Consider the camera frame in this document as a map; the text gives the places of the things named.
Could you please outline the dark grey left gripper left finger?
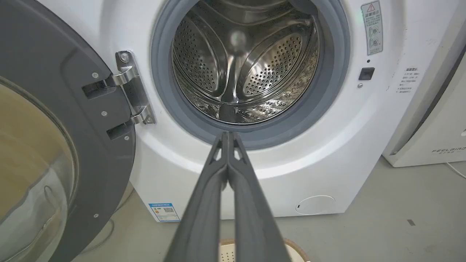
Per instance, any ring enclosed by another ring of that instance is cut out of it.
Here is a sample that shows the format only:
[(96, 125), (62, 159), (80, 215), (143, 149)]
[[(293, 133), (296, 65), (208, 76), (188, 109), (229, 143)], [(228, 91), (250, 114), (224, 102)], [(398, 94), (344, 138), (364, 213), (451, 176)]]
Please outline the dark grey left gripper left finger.
[(221, 193), (228, 182), (228, 133), (217, 136), (165, 256), (166, 262), (217, 262)]

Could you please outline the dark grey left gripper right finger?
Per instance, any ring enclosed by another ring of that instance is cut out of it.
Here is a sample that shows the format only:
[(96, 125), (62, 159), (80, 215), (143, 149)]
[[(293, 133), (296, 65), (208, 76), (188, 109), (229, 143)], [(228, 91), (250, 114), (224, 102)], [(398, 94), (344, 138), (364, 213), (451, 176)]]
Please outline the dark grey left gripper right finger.
[(236, 261), (289, 262), (252, 163), (234, 132), (228, 132), (228, 182), (234, 191)]

